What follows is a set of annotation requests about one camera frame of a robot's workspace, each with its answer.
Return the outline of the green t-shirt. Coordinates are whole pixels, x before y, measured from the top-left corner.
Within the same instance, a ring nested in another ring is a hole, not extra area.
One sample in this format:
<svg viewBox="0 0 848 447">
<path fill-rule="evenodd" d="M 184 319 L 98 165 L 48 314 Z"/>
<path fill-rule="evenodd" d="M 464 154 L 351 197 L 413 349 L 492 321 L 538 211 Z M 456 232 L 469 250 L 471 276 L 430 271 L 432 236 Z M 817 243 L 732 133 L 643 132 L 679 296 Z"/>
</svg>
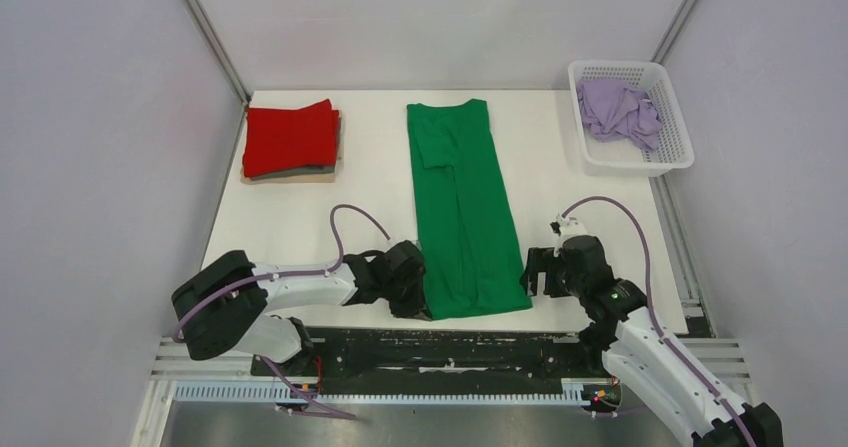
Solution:
<svg viewBox="0 0 848 447">
<path fill-rule="evenodd" d="M 423 293 L 434 320 L 527 310 L 516 227 L 488 104 L 410 104 L 407 132 Z"/>
</svg>

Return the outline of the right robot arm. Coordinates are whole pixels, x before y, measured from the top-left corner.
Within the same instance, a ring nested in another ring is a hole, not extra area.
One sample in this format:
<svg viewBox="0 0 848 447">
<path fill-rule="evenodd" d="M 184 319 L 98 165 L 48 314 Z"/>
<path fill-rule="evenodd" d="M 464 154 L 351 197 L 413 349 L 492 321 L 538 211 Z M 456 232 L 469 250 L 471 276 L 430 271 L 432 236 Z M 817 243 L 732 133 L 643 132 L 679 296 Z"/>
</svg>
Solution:
<svg viewBox="0 0 848 447">
<path fill-rule="evenodd" d="M 529 249 L 520 283 L 532 294 L 577 299 L 591 320 L 578 335 L 580 367 L 622 380 L 682 445 L 783 445 L 778 414 L 709 372 L 661 324 L 646 293 L 614 274 L 598 238 Z"/>
</svg>

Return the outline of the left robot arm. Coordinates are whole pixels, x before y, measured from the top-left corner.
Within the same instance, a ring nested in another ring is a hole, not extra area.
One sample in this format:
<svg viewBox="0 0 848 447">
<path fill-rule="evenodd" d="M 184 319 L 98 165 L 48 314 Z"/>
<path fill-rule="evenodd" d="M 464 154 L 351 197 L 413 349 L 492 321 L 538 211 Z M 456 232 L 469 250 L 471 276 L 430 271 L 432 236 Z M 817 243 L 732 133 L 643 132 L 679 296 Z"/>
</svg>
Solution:
<svg viewBox="0 0 848 447">
<path fill-rule="evenodd" d="M 344 254 L 325 264 L 292 268 L 252 262 L 244 251 L 233 250 L 172 293 L 177 315 L 173 339 L 194 361 L 237 351 L 302 374 L 314 361 L 306 328 L 295 317 L 274 317 L 274 311 L 385 300 L 396 318 L 428 320 L 425 273 L 423 254 L 410 241 L 387 251 Z"/>
</svg>

